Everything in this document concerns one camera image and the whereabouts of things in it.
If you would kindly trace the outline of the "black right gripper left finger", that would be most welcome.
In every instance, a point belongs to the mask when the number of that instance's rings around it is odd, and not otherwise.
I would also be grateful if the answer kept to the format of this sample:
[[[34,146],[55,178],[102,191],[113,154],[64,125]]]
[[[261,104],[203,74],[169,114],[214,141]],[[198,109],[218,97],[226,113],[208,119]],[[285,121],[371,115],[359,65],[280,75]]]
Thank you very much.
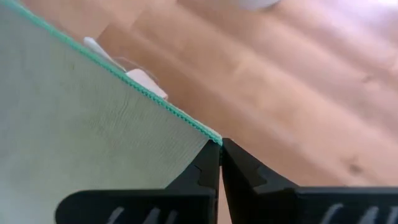
[[[216,223],[220,145],[208,141],[164,189],[84,190],[64,198],[56,223]]]

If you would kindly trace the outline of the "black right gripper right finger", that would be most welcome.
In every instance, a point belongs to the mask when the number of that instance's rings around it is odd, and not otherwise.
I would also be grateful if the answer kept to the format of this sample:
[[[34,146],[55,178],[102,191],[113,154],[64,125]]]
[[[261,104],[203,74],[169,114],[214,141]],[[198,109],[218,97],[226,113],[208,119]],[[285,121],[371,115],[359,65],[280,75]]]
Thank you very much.
[[[230,139],[222,153],[233,223],[397,223],[395,187],[303,187]]]

